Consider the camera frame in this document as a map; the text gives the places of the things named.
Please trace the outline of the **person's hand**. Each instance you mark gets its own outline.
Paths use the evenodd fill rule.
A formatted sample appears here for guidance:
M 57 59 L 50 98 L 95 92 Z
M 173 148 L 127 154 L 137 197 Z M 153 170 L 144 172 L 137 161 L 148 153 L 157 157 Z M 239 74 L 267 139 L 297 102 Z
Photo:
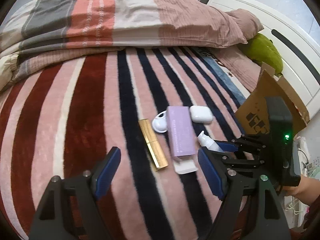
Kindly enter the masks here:
M 304 204 L 311 206 L 320 194 L 320 181 L 315 178 L 301 176 L 298 186 L 284 186 L 287 196 L 293 196 Z

